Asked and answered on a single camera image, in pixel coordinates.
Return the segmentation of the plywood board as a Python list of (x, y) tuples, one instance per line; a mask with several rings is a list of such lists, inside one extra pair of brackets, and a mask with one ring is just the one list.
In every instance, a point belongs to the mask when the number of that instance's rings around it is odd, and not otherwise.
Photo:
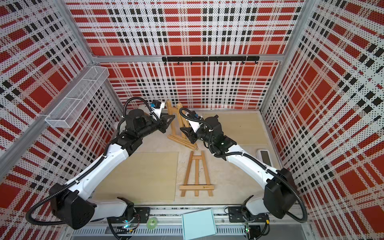
[(95, 189), (93, 199), (126, 198), (134, 203), (175, 200), (179, 153), (134, 153)]
[(269, 143), (264, 124), (259, 113), (217, 113), (224, 135), (239, 145), (266, 145)]

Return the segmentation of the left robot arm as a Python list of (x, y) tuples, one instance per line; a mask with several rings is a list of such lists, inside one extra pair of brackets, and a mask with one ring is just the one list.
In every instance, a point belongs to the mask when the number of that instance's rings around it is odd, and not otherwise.
[[(148, 112), (145, 113), (142, 109), (124, 110), (117, 126), (117, 135), (108, 143), (104, 153), (64, 185), (52, 186), (49, 196), (33, 205), (26, 213), (28, 223), (37, 226), (68, 225), (77, 230), (95, 220), (127, 214), (130, 201), (124, 198), (92, 202), (90, 196), (114, 168), (139, 148), (144, 137), (156, 131), (166, 133), (175, 118), (174, 115), (162, 115), (165, 102), (154, 100), (149, 104), (141, 97), (132, 97), (126, 104), (135, 100), (145, 104)], [(58, 218), (57, 221), (45, 222), (33, 217), (33, 213), (46, 203), (50, 203), (52, 214)]]

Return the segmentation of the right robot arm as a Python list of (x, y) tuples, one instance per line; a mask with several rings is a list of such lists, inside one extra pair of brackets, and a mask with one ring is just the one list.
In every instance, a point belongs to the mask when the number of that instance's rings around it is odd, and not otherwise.
[(278, 219), (289, 216), (299, 223), (307, 222), (308, 211), (290, 171), (278, 170), (247, 153), (224, 134), (218, 116), (203, 119), (187, 108), (181, 108), (179, 113), (190, 123), (181, 131), (191, 143), (201, 140), (214, 157), (237, 166), (263, 189), (263, 197), (250, 196), (243, 202), (241, 211), (245, 220), (250, 221), (259, 214), (271, 214)]

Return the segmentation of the wooden easel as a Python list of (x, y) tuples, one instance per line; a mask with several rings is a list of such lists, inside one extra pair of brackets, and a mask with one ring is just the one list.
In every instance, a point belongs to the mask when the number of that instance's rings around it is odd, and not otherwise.
[(179, 190), (182, 198), (187, 195), (187, 192), (194, 192), (195, 197), (199, 197), (200, 192), (207, 192), (209, 197), (214, 196), (215, 186), (211, 183), (204, 151), (201, 151), (200, 154), (191, 151), (186, 174)]
[(179, 109), (182, 108), (183, 105), (181, 103), (177, 103), (176, 105), (172, 105), (171, 100), (166, 101), (166, 108), (169, 115), (174, 115), (175, 119), (171, 123), (171, 134), (168, 135), (168, 139), (187, 147), (191, 150), (198, 150), (197, 144), (191, 144), (186, 135), (181, 132), (180, 128), (182, 127), (190, 127), (190, 124), (187, 120), (182, 118), (179, 113)]

